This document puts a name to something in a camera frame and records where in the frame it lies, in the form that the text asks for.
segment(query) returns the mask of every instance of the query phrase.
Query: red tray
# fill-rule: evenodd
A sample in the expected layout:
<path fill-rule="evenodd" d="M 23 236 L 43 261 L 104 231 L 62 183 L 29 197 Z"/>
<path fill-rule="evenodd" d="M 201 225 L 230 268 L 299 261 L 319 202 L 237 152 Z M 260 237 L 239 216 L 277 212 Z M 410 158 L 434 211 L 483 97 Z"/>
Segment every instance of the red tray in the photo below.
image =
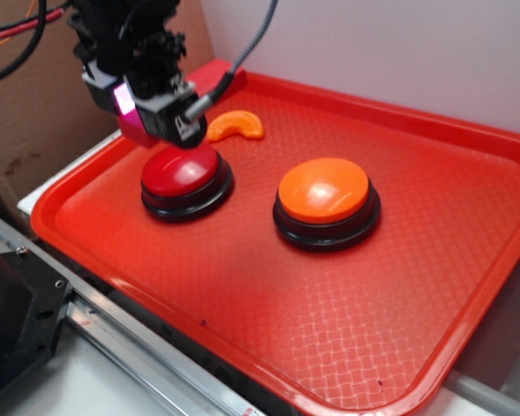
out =
<path fill-rule="evenodd" d="M 116 140 L 38 202 L 38 235 L 309 415 L 409 413 L 437 389 L 520 257 L 520 135 L 248 74 L 208 114 L 257 114 L 215 145 L 236 188 L 163 224 L 140 202 L 152 149 Z M 351 159 L 382 202 L 375 233 L 315 254 L 276 234 L 283 175 Z"/>

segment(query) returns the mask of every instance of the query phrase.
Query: orange button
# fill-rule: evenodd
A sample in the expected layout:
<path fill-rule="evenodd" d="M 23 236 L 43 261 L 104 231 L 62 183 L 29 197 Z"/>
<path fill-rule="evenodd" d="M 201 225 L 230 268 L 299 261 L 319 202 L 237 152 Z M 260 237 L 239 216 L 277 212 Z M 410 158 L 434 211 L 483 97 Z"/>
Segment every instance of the orange button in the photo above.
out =
<path fill-rule="evenodd" d="M 354 215 L 367 201 L 368 177 L 346 159 L 319 158 L 287 172 L 278 189 L 282 207 L 308 224 L 331 224 Z"/>

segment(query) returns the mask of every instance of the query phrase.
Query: orange plastic piece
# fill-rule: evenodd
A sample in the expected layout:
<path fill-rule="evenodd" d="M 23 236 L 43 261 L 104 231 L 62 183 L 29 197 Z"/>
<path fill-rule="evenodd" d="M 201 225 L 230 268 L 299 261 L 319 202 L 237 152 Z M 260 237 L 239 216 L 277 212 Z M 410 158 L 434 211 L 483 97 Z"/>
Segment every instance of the orange plastic piece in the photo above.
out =
<path fill-rule="evenodd" d="M 283 209 L 308 224 L 331 224 L 354 215 L 368 196 L 364 170 L 346 159 L 319 158 L 291 169 L 279 185 Z"/>
<path fill-rule="evenodd" d="M 220 141 L 234 134 L 240 134 L 246 139 L 263 139 L 264 131 L 260 119 L 253 113 L 235 110 L 223 113 L 210 124 L 206 140 Z"/>

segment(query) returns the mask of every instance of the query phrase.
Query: cardboard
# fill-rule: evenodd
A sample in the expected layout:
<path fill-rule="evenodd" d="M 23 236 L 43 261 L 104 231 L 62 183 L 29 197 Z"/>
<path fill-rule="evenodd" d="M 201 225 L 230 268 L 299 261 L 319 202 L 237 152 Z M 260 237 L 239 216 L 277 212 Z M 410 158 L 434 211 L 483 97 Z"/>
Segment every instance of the cardboard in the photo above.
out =
<path fill-rule="evenodd" d="M 25 0 L 0 0 L 0 24 L 23 18 L 28 7 Z M 118 128 L 81 80 L 81 64 L 72 55 L 77 35 L 66 24 L 71 13 L 47 25 L 35 53 L 0 81 L 0 206 L 27 232 L 17 201 Z M 212 58 L 199 0 L 181 2 L 168 27 L 186 33 L 183 70 Z M 31 34 L 0 47 L 0 69 L 18 56 Z"/>

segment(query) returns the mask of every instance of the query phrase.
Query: red button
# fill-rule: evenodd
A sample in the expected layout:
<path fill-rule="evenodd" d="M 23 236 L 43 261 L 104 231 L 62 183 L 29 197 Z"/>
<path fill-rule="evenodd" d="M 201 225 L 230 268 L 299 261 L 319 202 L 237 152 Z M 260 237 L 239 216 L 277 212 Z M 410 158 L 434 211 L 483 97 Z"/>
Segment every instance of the red button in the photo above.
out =
<path fill-rule="evenodd" d="M 210 182 L 218 167 L 218 154 L 208 143 L 193 149 L 169 146 L 146 163 L 142 181 L 157 197 L 181 197 Z"/>

